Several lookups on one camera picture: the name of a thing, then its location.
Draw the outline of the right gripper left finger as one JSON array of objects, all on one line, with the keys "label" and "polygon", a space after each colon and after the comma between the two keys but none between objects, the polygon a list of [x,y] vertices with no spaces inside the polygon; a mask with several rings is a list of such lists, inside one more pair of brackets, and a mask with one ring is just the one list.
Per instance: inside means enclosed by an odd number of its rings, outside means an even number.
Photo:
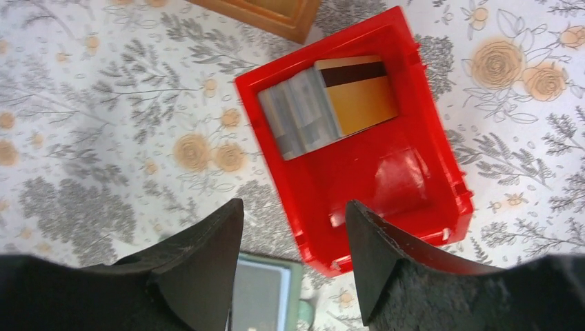
[{"label": "right gripper left finger", "polygon": [[1,257],[2,330],[229,330],[244,204],[111,265]]}]

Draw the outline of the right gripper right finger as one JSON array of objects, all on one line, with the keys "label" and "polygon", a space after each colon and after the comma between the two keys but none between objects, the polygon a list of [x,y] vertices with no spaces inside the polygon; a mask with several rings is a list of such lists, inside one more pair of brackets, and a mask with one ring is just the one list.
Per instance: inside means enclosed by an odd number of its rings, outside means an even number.
[{"label": "right gripper right finger", "polygon": [[346,229],[370,330],[583,330],[584,257],[556,254],[497,268],[432,246],[361,202]]}]

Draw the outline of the green card holder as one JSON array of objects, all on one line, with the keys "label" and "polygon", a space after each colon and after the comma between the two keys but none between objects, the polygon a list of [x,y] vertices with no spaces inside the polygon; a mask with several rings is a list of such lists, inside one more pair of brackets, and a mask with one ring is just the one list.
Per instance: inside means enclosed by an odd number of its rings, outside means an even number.
[{"label": "green card holder", "polygon": [[227,330],[309,330],[313,305],[301,298],[300,263],[241,252]]}]

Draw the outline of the red plastic bin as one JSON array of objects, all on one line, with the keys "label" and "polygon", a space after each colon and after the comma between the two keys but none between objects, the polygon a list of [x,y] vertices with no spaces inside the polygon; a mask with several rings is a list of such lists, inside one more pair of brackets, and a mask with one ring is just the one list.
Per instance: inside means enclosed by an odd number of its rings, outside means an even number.
[{"label": "red plastic bin", "polygon": [[[282,158],[258,94],[323,59],[380,56],[397,116],[325,148]],[[461,241],[473,213],[403,10],[395,6],[235,79],[304,262],[326,277],[353,268],[346,204],[435,246]]]}]

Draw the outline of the stack of credit cards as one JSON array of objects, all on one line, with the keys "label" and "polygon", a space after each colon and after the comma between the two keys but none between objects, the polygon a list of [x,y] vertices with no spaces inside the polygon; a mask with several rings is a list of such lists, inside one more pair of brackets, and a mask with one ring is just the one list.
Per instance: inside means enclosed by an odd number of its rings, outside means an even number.
[{"label": "stack of credit cards", "polygon": [[258,93],[283,159],[291,160],[340,140],[344,134],[315,67]]}]

